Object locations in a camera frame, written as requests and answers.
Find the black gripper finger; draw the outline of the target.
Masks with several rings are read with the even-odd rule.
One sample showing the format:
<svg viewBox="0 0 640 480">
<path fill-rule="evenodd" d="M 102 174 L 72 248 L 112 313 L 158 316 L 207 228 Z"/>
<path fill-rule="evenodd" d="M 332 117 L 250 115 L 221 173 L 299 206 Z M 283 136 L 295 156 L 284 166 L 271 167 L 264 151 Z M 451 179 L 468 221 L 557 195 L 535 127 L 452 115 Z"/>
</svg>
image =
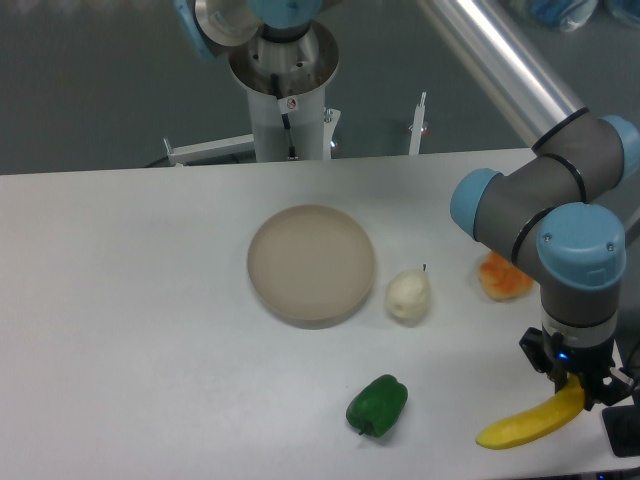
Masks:
<svg viewBox="0 0 640 480">
<path fill-rule="evenodd" d="M 520 347 L 531 366 L 554 384 L 555 393 L 565 387 L 568 382 L 566 371 L 546 355 L 541 344 L 521 344 Z"/>
<path fill-rule="evenodd" d="M 596 404 L 613 406 L 630 397 L 635 389 L 635 379 L 624 369 L 611 367 L 607 374 L 599 372 L 582 375 L 584 409 L 591 411 Z"/>
</svg>

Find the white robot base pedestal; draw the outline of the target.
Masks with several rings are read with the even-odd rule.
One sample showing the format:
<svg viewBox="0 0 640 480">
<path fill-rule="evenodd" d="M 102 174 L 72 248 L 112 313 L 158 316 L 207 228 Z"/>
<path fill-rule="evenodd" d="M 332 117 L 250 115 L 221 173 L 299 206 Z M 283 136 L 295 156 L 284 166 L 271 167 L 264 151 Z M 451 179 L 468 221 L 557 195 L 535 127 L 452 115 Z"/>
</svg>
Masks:
<svg viewBox="0 0 640 480">
<path fill-rule="evenodd" d="M 257 162 L 331 159 L 325 91 L 319 87 L 277 98 L 246 90 Z"/>
</svg>

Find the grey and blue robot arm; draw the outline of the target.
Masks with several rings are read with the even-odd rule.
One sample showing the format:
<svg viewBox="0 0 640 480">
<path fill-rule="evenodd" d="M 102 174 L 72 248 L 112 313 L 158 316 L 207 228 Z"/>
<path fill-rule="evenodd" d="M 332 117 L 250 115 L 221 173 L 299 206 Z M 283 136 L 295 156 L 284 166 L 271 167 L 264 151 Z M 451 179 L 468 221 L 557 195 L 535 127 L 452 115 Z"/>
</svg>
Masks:
<svg viewBox="0 0 640 480">
<path fill-rule="evenodd" d="M 324 87 L 338 49 L 317 15 L 325 1 L 178 1 L 196 52 L 227 55 L 250 100 L 260 161 L 328 158 Z M 639 175 L 639 132 L 597 118 L 520 38 L 491 1 L 423 1 L 421 11 L 534 157 L 510 175 L 468 174 L 450 202 L 454 222 L 540 285 L 543 320 L 520 345 L 557 387 L 575 375 L 584 405 L 614 405 L 636 380 L 612 359 L 633 221 L 597 202 Z"/>
</svg>

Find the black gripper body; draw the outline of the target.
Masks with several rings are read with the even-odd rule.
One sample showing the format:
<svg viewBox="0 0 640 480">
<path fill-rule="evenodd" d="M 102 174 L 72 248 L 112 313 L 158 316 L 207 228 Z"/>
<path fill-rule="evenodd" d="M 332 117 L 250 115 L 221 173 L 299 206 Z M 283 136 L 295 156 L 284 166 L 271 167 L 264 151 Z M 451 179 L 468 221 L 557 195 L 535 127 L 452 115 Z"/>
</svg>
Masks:
<svg viewBox="0 0 640 480">
<path fill-rule="evenodd" d="M 550 333 L 544 328 L 530 327 L 519 340 L 521 344 L 541 344 L 546 355 L 567 373 L 580 376 L 599 372 L 602 376 L 615 365 L 613 339 L 595 346 L 576 346 L 568 336 L 560 332 Z"/>
</svg>

